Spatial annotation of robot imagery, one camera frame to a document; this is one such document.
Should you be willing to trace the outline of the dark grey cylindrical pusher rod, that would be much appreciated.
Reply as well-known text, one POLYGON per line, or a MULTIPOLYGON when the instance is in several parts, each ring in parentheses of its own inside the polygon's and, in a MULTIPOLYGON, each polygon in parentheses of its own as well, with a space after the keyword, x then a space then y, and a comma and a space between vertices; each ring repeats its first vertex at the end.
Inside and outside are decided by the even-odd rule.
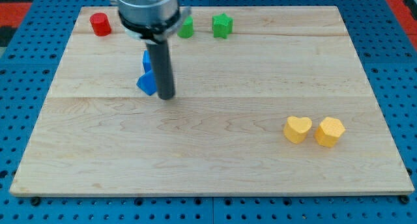
POLYGON ((170 100, 175 95, 175 82, 167 40, 162 42, 148 41, 146 47, 151 60, 158 97, 162 100, 170 100))

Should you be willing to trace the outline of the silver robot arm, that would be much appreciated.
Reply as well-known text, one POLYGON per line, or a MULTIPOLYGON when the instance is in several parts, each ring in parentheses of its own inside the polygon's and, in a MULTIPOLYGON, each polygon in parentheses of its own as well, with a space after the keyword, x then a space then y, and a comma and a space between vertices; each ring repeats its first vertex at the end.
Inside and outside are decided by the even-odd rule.
POLYGON ((175 95, 168 38, 191 15, 190 7, 180 8, 178 0, 109 0, 118 7, 126 34, 146 43, 158 97, 169 100, 175 95))

